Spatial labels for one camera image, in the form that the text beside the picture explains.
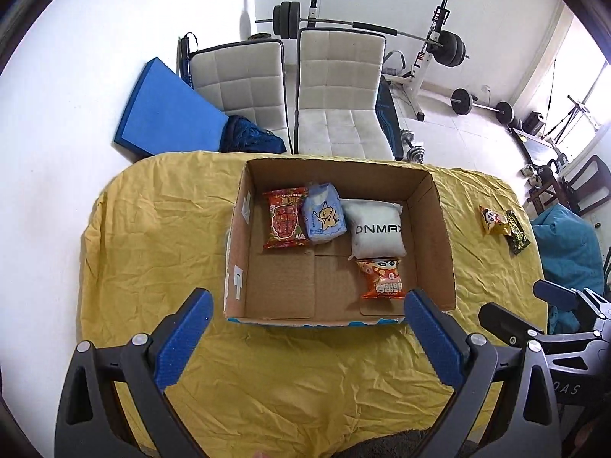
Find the black shoe shine wipes pack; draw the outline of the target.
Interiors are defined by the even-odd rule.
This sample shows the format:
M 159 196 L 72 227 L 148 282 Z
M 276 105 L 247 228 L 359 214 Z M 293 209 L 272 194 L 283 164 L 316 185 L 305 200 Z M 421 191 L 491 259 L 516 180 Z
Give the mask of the black shoe shine wipes pack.
M 524 251 L 530 244 L 519 219 L 512 210 L 505 211 L 506 219 L 509 225 L 509 234 L 505 237 L 509 245 L 509 251 L 512 255 L 518 255 Z

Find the yellow panda snack bag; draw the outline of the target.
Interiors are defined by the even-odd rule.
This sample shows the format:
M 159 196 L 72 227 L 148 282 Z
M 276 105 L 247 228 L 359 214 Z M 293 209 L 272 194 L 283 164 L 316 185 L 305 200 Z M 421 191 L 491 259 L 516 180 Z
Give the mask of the yellow panda snack bag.
M 511 234 L 508 218 L 491 208 L 480 206 L 480 220 L 486 235 L 509 236 Z

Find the orange panda snack bag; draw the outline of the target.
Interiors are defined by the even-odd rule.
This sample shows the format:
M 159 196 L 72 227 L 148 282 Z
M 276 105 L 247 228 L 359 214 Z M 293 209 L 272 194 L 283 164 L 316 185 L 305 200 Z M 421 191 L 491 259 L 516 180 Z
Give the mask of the orange panda snack bag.
M 362 300 L 403 300 L 406 296 L 399 271 L 400 258 L 362 258 L 355 261 L 365 275 L 367 290 Z

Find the white ONMAX pouch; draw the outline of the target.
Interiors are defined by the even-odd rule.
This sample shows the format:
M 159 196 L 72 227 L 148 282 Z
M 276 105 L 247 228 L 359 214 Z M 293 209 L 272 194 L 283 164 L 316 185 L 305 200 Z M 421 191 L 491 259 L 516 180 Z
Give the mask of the white ONMAX pouch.
M 396 203 L 342 198 L 342 208 L 351 233 L 352 256 L 403 258 L 403 207 Z

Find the light blue cartoon tissue pack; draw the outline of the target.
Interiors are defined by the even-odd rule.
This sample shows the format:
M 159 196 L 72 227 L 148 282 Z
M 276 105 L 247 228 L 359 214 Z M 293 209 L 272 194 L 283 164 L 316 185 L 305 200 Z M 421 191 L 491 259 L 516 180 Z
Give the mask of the light blue cartoon tissue pack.
M 301 213 L 307 239 L 315 245 L 333 241 L 347 231 L 340 195 L 333 184 L 307 187 Z

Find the red floral snack bag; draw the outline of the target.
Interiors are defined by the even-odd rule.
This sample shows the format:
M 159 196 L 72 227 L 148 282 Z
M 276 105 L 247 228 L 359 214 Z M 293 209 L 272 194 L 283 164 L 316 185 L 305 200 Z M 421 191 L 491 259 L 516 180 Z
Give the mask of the red floral snack bag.
M 307 187 L 267 191 L 263 194 L 269 204 L 269 236 L 265 249 L 306 246 L 310 243 L 301 216 L 307 197 Z

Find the teal bean bag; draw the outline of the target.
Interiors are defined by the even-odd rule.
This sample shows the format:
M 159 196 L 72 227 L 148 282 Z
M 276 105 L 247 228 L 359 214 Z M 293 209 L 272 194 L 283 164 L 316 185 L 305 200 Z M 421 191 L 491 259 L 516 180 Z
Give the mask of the teal bean bag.
M 563 205 L 545 210 L 531 221 L 545 280 L 567 289 L 585 287 L 610 299 L 609 267 L 603 263 L 595 229 Z M 573 312 L 549 306 L 549 332 L 570 334 L 581 330 Z

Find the black fuzzy sleeve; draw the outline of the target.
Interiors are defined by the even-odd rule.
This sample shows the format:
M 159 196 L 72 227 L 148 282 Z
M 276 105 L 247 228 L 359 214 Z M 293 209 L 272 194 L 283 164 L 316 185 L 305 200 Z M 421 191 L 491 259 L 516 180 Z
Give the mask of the black fuzzy sleeve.
M 411 457 L 428 433 L 428 429 L 410 429 L 376 439 L 367 439 L 334 453 L 333 458 Z

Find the dark wooden chair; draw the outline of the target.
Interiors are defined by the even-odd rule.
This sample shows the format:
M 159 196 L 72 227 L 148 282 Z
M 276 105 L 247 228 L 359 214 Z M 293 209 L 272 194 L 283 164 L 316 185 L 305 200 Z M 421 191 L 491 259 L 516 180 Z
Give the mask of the dark wooden chair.
M 534 186 L 527 202 L 541 215 L 553 203 L 559 203 L 578 216 L 592 213 L 610 201 L 610 169 L 592 155 L 572 179 L 556 177 L 551 166 L 537 166 L 532 175 Z

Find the chrome dumbbell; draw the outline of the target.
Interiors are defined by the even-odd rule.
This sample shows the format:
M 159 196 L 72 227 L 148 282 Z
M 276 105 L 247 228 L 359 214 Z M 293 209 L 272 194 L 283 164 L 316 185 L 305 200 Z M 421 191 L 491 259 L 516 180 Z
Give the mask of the chrome dumbbell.
M 403 147 L 403 159 L 407 162 L 425 162 L 426 150 L 421 142 L 414 139 L 414 132 L 410 129 L 401 130 L 401 142 Z

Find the yellow table cloth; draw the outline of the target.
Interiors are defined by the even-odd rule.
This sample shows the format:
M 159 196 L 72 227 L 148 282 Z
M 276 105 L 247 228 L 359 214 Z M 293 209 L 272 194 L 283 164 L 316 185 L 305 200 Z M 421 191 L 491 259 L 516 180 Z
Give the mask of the yellow table cloth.
M 214 457 L 328 457 L 363 442 L 431 426 L 451 389 L 411 330 L 399 323 L 280 327 L 224 314 L 228 231 L 245 154 L 168 153 L 135 163 L 97 199 L 83 236 L 80 326 L 99 346 L 151 331 L 196 287 L 213 319 L 169 391 L 179 416 Z M 457 305 L 468 332 L 483 304 L 498 303 L 538 327 L 546 308 L 532 285 L 537 247 L 512 255 L 486 235 L 480 206 L 520 211 L 504 181 L 465 169 L 431 172 L 451 240 Z

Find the barbell on floor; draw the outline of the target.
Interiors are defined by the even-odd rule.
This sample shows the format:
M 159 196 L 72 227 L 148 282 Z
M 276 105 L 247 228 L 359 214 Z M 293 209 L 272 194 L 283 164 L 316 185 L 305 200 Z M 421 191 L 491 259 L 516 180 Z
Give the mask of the barbell on floor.
M 485 110 L 493 112 L 497 121 L 503 126 L 509 126 L 514 121 L 514 108 L 509 102 L 502 100 L 497 105 L 490 106 L 476 102 L 473 96 L 464 88 L 458 88 L 451 95 L 451 108 L 459 116 L 466 116 L 473 109 Z

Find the brown cardboard box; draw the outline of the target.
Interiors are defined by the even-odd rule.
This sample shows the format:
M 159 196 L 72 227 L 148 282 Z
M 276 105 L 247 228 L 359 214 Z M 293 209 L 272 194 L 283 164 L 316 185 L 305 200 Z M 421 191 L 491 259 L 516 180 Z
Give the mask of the brown cardboard box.
M 362 299 L 367 279 L 351 237 L 266 248 L 268 191 L 330 183 L 340 197 L 399 204 L 406 290 L 421 289 L 443 312 L 457 305 L 451 240 L 430 171 L 405 164 L 275 157 L 246 162 L 228 231 L 224 314 L 236 323 L 280 327 L 360 327 L 399 323 L 399 300 Z

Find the blue black bench pad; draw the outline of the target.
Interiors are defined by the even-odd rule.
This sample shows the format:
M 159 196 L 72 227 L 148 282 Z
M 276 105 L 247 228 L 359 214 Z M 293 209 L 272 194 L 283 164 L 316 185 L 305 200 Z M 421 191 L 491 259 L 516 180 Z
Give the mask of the blue black bench pad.
M 394 159 L 402 160 L 404 158 L 404 148 L 401 139 L 400 122 L 396 107 L 394 106 L 393 95 L 390 93 L 390 83 L 387 82 L 385 77 L 380 77 L 375 110 L 381 129 L 386 136 L 388 144 L 390 144 L 390 150 L 393 152 Z

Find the white weight bench rack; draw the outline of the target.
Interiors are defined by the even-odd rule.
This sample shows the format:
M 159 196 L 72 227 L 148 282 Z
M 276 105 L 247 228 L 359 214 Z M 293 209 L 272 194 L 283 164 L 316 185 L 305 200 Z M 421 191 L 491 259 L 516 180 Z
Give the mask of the white weight bench rack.
M 382 77 L 390 84 L 396 85 L 404 93 L 407 105 L 410 106 L 415 118 L 422 122 L 426 115 L 419 104 L 419 92 L 426 72 L 433 60 L 433 48 L 439 40 L 439 35 L 451 11 L 448 0 L 441 0 L 433 13 L 432 23 L 422 48 L 417 53 L 411 68 L 403 76 L 393 76 L 383 73 Z

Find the barbell on rack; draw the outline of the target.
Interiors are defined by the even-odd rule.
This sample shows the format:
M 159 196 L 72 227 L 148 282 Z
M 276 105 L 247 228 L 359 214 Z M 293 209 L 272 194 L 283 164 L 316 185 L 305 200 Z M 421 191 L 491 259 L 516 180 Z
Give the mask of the barbell on rack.
M 422 44 L 425 42 L 425 37 L 372 23 L 321 19 L 317 16 L 303 18 L 300 16 L 300 3 L 298 1 L 283 1 L 273 8 L 271 18 L 257 19 L 256 23 L 272 24 L 272 34 L 282 39 L 296 39 L 302 24 L 307 24 L 309 28 L 315 28 L 317 24 L 337 24 L 361 31 L 371 31 L 389 36 L 403 36 L 418 40 Z M 433 48 L 433 59 L 440 65 L 449 68 L 461 65 L 465 59 L 469 59 L 464 40 L 458 34 L 445 30 L 443 26 L 436 47 Z

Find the right white padded chair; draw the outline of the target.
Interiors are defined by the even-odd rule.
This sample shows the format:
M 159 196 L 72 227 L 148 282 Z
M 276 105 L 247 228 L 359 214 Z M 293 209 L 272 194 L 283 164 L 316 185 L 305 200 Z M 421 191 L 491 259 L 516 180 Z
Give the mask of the right white padded chair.
M 376 33 L 305 28 L 297 39 L 295 151 L 393 160 L 376 100 L 385 38 Z

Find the white padded chair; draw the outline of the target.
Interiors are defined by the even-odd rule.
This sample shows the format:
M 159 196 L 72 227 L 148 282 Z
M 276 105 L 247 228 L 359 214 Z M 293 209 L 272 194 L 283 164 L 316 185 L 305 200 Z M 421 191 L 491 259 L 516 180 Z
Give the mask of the white padded chair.
M 189 56 L 192 87 L 227 115 L 239 115 L 270 131 L 293 151 L 290 140 L 284 45 L 264 38 L 232 42 Z
M 393 160 L 376 100 L 385 38 L 376 33 L 305 28 L 297 39 L 295 151 Z

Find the blue foam mat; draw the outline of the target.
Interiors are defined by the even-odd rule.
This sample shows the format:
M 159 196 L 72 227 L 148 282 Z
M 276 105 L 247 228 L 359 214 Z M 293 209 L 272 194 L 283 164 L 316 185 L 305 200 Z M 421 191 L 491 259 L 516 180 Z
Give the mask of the blue foam mat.
M 155 57 L 138 77 L 114 142 L 140 157 L 167 152 L 218 152 L 227 122 L 224 112 Z

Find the dark blue knitted cloth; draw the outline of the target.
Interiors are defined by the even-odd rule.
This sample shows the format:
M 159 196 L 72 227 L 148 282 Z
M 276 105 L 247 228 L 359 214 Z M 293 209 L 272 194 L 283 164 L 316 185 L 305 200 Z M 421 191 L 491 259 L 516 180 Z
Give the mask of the dark blue knitted cloth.
M 285 142 L 246 117 L 231 115 L 221 135 L 220 152 L 272 153 L 287 152 Z

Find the left white padded chair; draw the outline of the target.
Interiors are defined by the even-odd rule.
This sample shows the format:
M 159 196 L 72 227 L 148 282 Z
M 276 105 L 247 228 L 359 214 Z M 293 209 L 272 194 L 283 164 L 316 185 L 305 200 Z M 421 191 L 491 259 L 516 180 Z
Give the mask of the left white padded chair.
M 227 115 L 239 115 L 270 131 L 293 151 L 290 140 L 284 45 L 264 38 L 232 42 L 189 56 L 192 87 Z

